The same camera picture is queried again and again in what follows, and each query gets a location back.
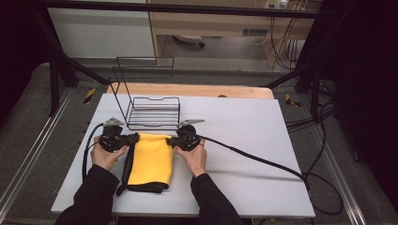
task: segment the wire basket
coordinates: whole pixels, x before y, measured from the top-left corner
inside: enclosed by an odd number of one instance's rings
[[[118,57],[118,67],[113,67],[114,77],[109,80],[116,102],[130,130],[176,130],[179,123],[178,97],[131,97],[127,83],[136,79],[168,79],[173,77],[174,58],[166,57]],[[121,98],[128,95],[128,104]]]

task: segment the black sleeve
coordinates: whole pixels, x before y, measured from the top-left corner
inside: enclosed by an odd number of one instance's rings
[[[200,224],[244,224],[237,214],[237,210],[222,194],[207,173],[193,178],[191,181],[191,189],[200,207]]]
[[[61,214],[55,225],[109,224],[118,183],[113,174],[93,165],[74,196],[73,206]]]

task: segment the gray floor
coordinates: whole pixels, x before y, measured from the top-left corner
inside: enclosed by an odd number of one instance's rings
[[[164,46],[164,55],[176,58],[176,74],[169,80],[151,80],[155,83],[205,83],[225,85],[257,86],[269,83],[287,71],[281,68],[270,69],[259,46],[253,44],[256,39],[206,37],[206,46],[200,49],[195,45],[182,43],[168,37]],[[98,61],[86,64],[104,77],[112,76],[109,65]],[[93,84],[90,79],[80,75],[82,80],[77,88],[61,88],[70,91],[70,100],[60,117],[51,137],[44,145],[38,160],[34,164],[15,202],[9,208],[7,220],[28,218],[40,220],[40,224],[50,224],[57,215],[50,212],[56,190],[68,172],[79,142],[84,136],[91,117],[100,100],[100,94],[106,86]],[[280,101],[283,117],[286,121],[307,118],[303,107],[285,104],[285,94],[295,101],[309,98],[309,95],[296,95],[293,91],[295,79],[274,89],[275,97]],[[83,104],[90,87],[96,87],[96,93],[88,105]],[[44,127],[50,111],[50,89],[48,67],[38,67],[32,81],[26,88],[18,104],[14,107],[6,123],[0,130],[0,193],[4,193],[14,174],[23,163],[30,147]],[[364,215],[367,224],[398,224],[398,216],[389,200],[378,186],[366,164],[353,158],[350,142],[342,129],[338,118],[330,117],[325,121],[327,143],[344,174],[347,183]],[[307,127],[290,134],[298,164],[307,171],[319,151],[319,141],[314,128]],[[329,168],[321,158],[314,172],[332,181]],[[338,199],[333,191],[322,182],[311,178],[314,203],[325,210],[338,208]],[[316,224],[351,224],[344,210],[337,216],[327,216],[316,212]],[[266,219],[263,224],[311,224],[309,219]]]

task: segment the white table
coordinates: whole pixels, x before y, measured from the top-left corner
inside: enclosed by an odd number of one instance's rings
[[[128,102],[128,96],[119,97],[122,102]],[[180,121],[206,120],[194,125],[198,134],[299,172],[277,100],[229,97],[179,99]],[[87,138],[94,126],[113,116],[123,120],[115,96],[104,94],[60,188],[53,212],[61,213],[73,204],[73,195],[82,183],[81,168]],[[98,129],[95,136],[101,132],[102,129]],[[122,133],[132,132],[125,127]],[[175,135],[168,131],[163,133]],[[206,149],[207,172],[243,218],[314,217],[304,183],[295,175],[245,158],[213,142],[207,141]],[[121,158],[112,170],[119,179],[124,159]],[[88,159],[87,168],[90,165],[91,158]],[[182,158],[175,155],[169,189],[162,194],[125,190],[120,197],[114,197],[113,212],[118,216],[197,217],[199,207],[191,194],[190,181],[191,174],[185,168]]]

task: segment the white cabinet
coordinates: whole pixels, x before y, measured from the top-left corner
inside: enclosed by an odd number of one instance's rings
[[[49,12],[62,48],[70,57],[155,56],[147,12],[63,8],[49,8]]]

